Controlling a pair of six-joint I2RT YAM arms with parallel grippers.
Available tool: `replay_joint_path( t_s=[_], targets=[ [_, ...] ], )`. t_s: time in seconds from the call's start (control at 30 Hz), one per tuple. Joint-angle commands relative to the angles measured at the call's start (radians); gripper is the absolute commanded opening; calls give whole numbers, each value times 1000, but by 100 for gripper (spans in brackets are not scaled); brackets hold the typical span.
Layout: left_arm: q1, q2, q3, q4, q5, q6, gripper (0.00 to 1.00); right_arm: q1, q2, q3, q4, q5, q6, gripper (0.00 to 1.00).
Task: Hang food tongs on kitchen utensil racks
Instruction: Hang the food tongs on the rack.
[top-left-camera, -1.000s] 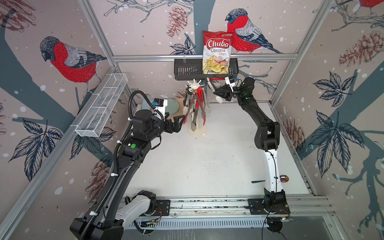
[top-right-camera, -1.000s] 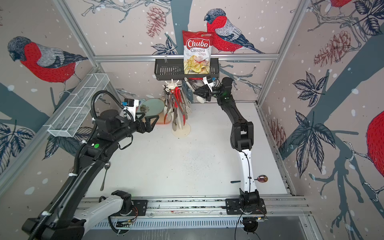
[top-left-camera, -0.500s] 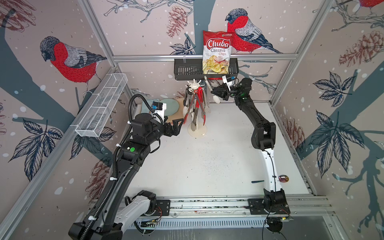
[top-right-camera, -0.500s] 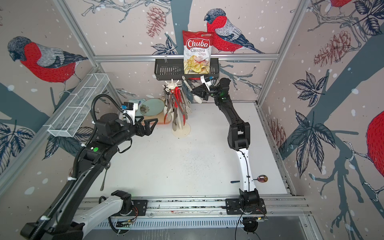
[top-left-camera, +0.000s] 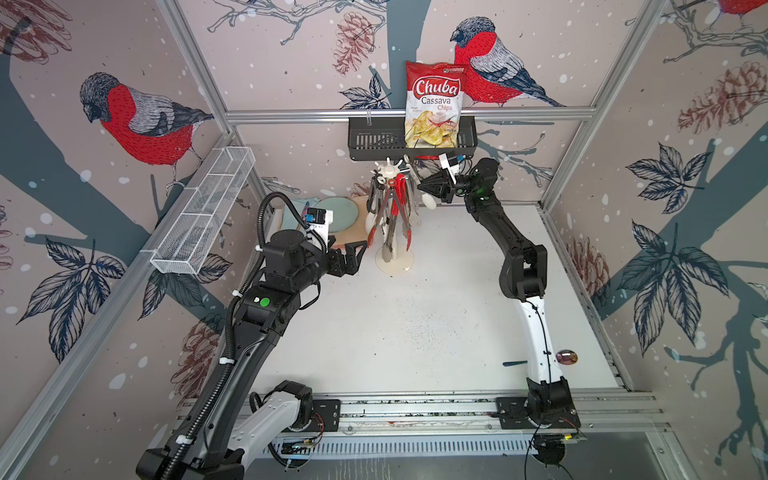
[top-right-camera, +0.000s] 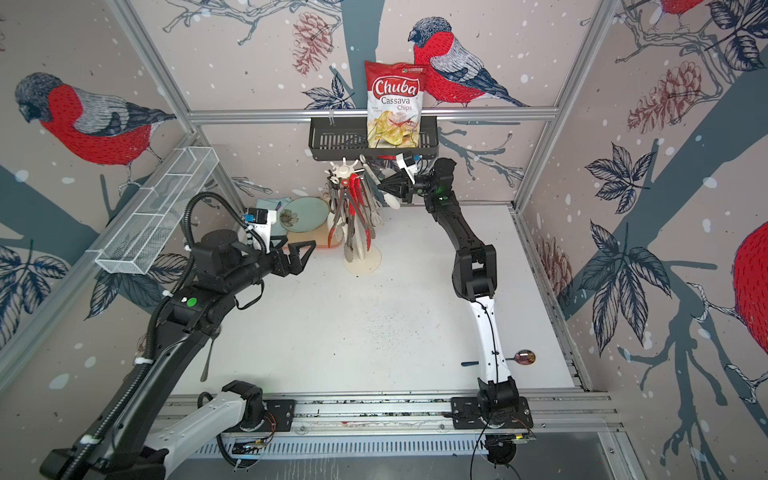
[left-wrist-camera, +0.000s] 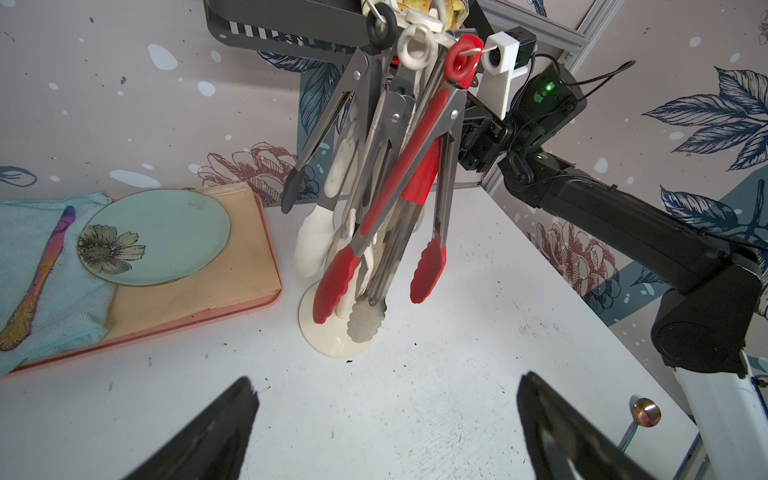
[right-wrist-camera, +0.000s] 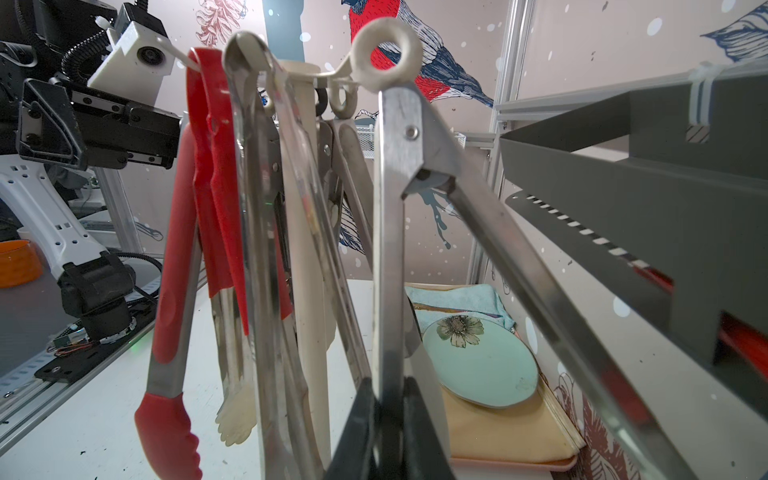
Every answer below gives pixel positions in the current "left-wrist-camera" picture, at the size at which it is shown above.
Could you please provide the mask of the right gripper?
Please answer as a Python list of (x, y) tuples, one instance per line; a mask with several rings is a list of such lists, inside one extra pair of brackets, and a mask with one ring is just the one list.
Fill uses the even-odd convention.
[(459, 164), (467, 171), (486, 173), (503, 157), (502, 166), (519, 180), (528, 179), (521, 141), (527, 123), (519, 115), (500, 119), (485, 107), (470, 107), (462, 125)]

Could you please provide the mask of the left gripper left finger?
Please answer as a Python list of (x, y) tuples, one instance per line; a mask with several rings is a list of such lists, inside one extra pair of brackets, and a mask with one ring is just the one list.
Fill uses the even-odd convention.
[(259, 408), (243, 376), (133, 470), (129, 479), (237, 479)]

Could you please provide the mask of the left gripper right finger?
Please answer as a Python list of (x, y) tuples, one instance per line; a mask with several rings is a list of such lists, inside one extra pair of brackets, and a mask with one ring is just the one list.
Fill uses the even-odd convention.
[(522, 376), (517, 408), (537, 479), (651, 477), (536, 373)]

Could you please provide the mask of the red steel tongs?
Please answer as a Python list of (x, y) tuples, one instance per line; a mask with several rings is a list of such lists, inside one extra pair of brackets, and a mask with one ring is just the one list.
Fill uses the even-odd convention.
[(462, 83), (474, 75), (480, 55), (474, 50), (483, 47), (480, 38), (466, 34), (448, 50), (443, 66), (438, 70), (438, 91), (427, 102), (426, 111), (400, 153), (392, 172), (385, 178), (373, 204), (348, 246), (337, 253), (319, 283), (313, 304), (313, 320), (323, 324), (334, 312), (368, 248), (392, 212), (396, 200), (413, 184), (414, 192), (430, 190), (432, 184), (419, 172), (429, 149), (437, 141), (446, 142), (449, 149), (461, 139), (466, 90)]

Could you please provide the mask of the black steel tongs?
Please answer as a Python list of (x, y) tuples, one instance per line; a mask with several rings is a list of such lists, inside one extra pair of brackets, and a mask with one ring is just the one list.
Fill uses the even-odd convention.
[(398, 35), (395, 12), (385, 2), (370, 1), (366, 20), (369, 43), (357, 48), (339, 79), (328, 103), (296, 165), (288, 174), (281, 198), (281, 211), (289, 213), (299, 198), (305, 168), (328, 130), (335, 125), (347, 100), (357, 105), (357, 151), (361, 152), (370, 129), (373, 113), (384, 86), (386, 70), (392, 59), (392, 46)]

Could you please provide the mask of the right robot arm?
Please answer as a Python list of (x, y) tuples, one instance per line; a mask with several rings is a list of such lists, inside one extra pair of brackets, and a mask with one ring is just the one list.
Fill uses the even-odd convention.
[(745, 352), (766, 293), (767, 249), (732, 235), (736, 214), (689, 194), (662, 211), (543, 150), (612, 79), (576, 80), (552, 62), (518, 90), (511, 72), (486, 70), (468, 100), (460, 161), (497, 165), (507, 191), (639, 262), (668, 287), (651, 341), (675, 372), (711, 465), (722, 479), (767, 475), (767, 406)]

